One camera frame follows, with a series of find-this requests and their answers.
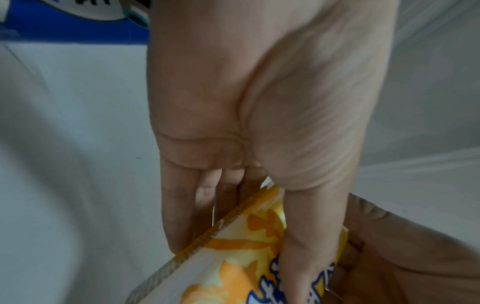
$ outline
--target white surface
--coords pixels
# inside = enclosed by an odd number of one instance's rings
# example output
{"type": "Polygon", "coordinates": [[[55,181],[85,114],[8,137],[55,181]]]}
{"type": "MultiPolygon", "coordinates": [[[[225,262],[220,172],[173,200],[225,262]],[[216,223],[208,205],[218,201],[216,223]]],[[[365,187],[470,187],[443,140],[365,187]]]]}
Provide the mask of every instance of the white surface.
{"type": "MultiPolygon", "coordinates": [[[[480,217],[477,164],[389,178],[372,176],[372,166],[480,146],[478,16],[476,6],[420,43],[399,46],[365,145],[370,176],[360,171],[355,187],[476,245],[469,229],[478,231],[480,217]]],[[[160,220],[145,47],[10,47],[22,63],[0,47],[0,179],[8,181],[0,184],[0,235],[8,244],[0,247],[0,296],[120,303],[171,256],[160,220]],[[28,290],[22,295],[19,281],[28,290]]]]}

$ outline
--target food wrapper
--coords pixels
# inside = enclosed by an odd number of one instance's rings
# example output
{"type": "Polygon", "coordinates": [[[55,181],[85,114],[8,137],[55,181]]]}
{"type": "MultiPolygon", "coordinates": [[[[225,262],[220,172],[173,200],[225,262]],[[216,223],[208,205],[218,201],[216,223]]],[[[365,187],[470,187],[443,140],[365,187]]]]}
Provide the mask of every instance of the food wrapper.
{"type": "MultiPolygon", "coordinates": [[[[138,286],[125,304],[286,304],[279,277],[285,233],[284,191],[265,187],[138,286]]],[[[347,242],[312,282],[308,303],[320,304],[347,242]]]]}

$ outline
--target blue package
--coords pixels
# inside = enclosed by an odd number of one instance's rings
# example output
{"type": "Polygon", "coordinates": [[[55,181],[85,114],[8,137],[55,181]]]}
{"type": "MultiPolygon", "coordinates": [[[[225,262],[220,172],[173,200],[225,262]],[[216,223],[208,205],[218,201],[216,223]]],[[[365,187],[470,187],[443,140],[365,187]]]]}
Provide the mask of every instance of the blue package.
{"type": "Polygon", "coordinates": [[[144,45],[151,0],[0,0],[0,41],[144,45]]]}

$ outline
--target hand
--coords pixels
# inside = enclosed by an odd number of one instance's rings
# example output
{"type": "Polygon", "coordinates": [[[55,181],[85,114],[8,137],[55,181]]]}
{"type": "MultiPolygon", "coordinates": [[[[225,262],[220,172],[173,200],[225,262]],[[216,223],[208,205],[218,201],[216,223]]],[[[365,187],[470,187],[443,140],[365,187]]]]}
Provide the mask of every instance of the hand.
{"type": "Polygon", "coordinates": [[[351,196],[349,241],[324,303],[480,303],[480,254],[351,196]]]}
{"type": "Polygon", "coordinates": [[[158,1],[147,80],[173,252],[256,191],[286,189],[290,304],[334,258],[385,77],[397,0],[158,1]]]}

